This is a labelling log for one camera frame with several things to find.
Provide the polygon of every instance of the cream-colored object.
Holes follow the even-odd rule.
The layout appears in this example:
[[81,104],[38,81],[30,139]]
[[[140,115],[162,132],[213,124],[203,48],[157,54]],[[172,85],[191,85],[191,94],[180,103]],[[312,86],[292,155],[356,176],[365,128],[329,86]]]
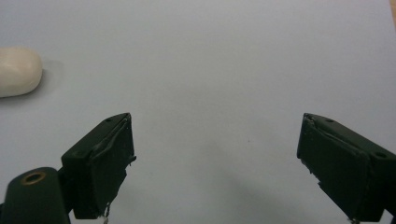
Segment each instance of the cream-colored object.
[[0,48],[0,97],[25,94],[41,80],[43,65],[31,49]]

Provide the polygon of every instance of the white table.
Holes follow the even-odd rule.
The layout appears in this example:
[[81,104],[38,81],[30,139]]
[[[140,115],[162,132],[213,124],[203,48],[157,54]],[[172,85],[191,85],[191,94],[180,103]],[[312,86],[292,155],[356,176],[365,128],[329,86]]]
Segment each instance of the white table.
[[387,0],[2,0],[0,32],[45,69],[0,99],[0,202],[127,111],[137,161],[110,223],[347,223],[296,158],[304,112],[396,152]]

